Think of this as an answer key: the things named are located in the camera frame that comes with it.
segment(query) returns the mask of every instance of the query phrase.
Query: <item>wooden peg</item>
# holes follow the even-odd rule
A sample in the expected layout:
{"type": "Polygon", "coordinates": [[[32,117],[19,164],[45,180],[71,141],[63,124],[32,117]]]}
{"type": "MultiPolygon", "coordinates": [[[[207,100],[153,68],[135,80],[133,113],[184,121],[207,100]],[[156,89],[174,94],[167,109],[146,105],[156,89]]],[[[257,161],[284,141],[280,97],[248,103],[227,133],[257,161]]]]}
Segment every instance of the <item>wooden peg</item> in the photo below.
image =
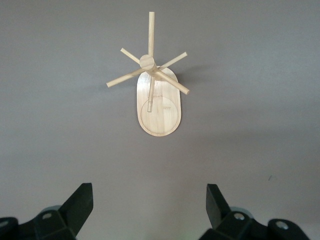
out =
{"type": "Polygon", "coordinates": [[[123,75],[123,76],[118,77],[112,81],[107,82],[106,85],[108,86],[108,88],[110,88],[114,85],[117,85],[117,84],[122,83],[128,79],[131,79],[139,74],[142,74],[143,72],[145,72],[145,70],[143,70],[142,68],[139,68],[138,70],[132,71],[126,75],[123,75]]]}
{"type": "Polygon", "coordinates": [[[154,99],[156,77],[152,76],[150,79],[149,98],[148,98],[148,112],[152,112],[152,104],[154,99]]]}
{"type": "Polygon", "coordinates": [[[121,48],[120,52],[123,54],[127,55],[129,58],[131,58],[133,61],[135,61],[137,64],[139,64],[139,59],[135,57],[133,54],[125,50],[124,48],[121,48]]]}
{"type": "Polygon", "coordinates": [[[149,37],[148,37],[148,55],[154,56],[155,43],[155,12],[149,12],[149,37]]]}
{"type": "Polygon", "coordinates": [[[179,60],[183,59],[186,56],[188,56],[187,52],[180,54],[179,56],[175,57],[174,59],[168,61],[167,63],[165,63],[161,67],[159,67],[159,70],[161,71],[161,70],[171,66],[172,64],[178,62],[179,60]]]}
{"type": "Polygon", "coordinates": [[[165,73],[163,73],[162,71],[157,70],[155,73],[155,75],[161,77],[162,79],[166,80],[168,83],[170,83],[172,86],[176,87],[177,89],[179,89],[181,92],[183,92],[184,94],[188,95],[190,90],[188,88],[186,88],[185,86],[183,86],[182,84],[180,84],[179,82],[173,80],[171,77],[167,76],[165,73]]]}

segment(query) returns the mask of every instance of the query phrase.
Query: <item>circular engraving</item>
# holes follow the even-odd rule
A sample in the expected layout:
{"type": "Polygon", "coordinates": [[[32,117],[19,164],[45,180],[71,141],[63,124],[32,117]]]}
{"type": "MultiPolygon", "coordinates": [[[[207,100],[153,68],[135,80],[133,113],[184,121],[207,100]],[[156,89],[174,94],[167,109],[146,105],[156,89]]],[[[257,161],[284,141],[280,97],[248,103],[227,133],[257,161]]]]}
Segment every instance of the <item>circular engraving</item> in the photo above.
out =
{"type": "Polygon", "coordinates": [[[141,109],[141,120],[146,129],[155,134],[165,134],[171,131],[178,121],[176,105],[163,96],[155,96],[152,101],[152,112],[148,112],[148,101],[141,109]]]}

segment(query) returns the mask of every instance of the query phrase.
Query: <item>metal screw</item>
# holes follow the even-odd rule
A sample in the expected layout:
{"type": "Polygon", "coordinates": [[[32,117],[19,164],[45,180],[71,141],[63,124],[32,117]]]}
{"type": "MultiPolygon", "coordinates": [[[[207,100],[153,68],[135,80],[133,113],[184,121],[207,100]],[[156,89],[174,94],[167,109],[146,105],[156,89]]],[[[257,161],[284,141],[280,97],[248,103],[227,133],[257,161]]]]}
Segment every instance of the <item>metal screw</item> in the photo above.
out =
{"type": "Polygon", "coordinates": [[[235,219],[237,220],[245,220],[245,216],[243,216],[241,213],[237,212],[234,214],[235,219]]]}
{"type": "Polygon", "coordinates": [[[42,216],[42,219],[44,220],[44,219],[49,219],[49,218],[51,218],[52,217],[52,214],[51,213],[46,213],[46,214],[44,214],[43,216],[42,216]]]}
{"type": "Polygon", "coordinates": [[[280,229],[283,229],[283,230],[288,230],[289,229],[288,225],[283,221],[277,221],[275,224],[280,229]]]}
{"type": "Polygon", "coordinates": [[[0,222],[0,228],[4,227],[4,226],[7,226],[9,223],[9,221],[3,221],[3,222],[0,222]]]}

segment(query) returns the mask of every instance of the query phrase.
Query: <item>round wooden knob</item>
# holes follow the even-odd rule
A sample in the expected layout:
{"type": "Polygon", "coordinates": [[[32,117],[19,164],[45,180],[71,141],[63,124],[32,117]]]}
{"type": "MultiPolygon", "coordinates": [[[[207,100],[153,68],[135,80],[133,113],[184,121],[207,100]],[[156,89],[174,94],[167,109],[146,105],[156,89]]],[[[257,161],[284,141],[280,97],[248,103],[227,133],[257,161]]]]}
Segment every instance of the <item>round wooden knob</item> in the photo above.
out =
{"type": "Polygon", "coordinates": [[[143,55],[140,58],[139,64],[140,64],[140,67],[145,71],[152,70],[156,66],[154,58],[148,54],[143,55]]]}

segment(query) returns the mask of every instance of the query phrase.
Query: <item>wooden dowel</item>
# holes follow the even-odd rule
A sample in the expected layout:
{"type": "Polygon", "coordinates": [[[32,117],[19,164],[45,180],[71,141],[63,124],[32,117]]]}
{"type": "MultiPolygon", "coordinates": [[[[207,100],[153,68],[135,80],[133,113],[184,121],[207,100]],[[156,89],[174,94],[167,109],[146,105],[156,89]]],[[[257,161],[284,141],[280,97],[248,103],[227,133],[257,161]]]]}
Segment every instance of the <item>wooden dowel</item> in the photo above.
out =
{"type": "Polygon", "coordinates": [[[184,57],[188,56],[187,52],[182,53],[181,55],[175,57],[174,59],[168,61],[167,63],[163,64],[161,67],[159,67],[158,69],[161,71],[169,66],[171,66],[172,64],[178,62],[179,60],[183,59],[184,57]]]}
{"type": "Polygon", "coordinates": [[[133,78],[134,76],[142,74],[143,72],[145,72],[145,70],[143,70],[142,68],[139,68],[138,70],[135,70],[133,72],[130,72],[130,73],[126,74],[126,75],[123,75],[123,76],[118,77],[118,78],[116,78],[116,79],[114,79],[112,81],[107,82],[106,85],[108,86],[108,88],[110,88],[110,87],[112,87],[114,85],[117,85],[119,83],[122,83],[122,82],[124,82],[124,81],[126,81],[126,80],[128,80],[130,78],[133,78]]]}
{"type": "Polygon", "coordinates": [[[148,99],[148,112],[152,112],[152,104],[154,100],[154,90],[155,90],[155,81],[156,77],[152,76],[150,80],[150,89],[149,89],[149,99],[148,99]]]}
{"type": "Polygon", "coordinates": [[[184,94],[186,94],[186,95],[189,94],[190,90],[188,88],[186,88],[185,86],[183,86],[179,82],[173,80],[171,77],[169,77],[168,75],[166,75],[162,71],[157,70],[154,74],[159,76],[159,77],[161,77],[162,79],[166,80],[168,83],[170,83],[172,86],[174,86],[177,89],[179,89],[184,94]]]}
{"type": "Polygon", "coordinates": [[[149,12],[149,38],[148,38],[148,55],[154,56],[155,43],[155,12],[149,12]]]}
{"type": "Polygon", "coordinates": [[[121,48],[120,50],[123,54],[127,55],[129,58],[131,58],[133,61],[135,61],[137,64],[139,64],[139,59],[137,57],[135,57],[133,54],[131,54],[130,52],[128,52],[127,50],[125,50],[124,48],[121,48]]]}

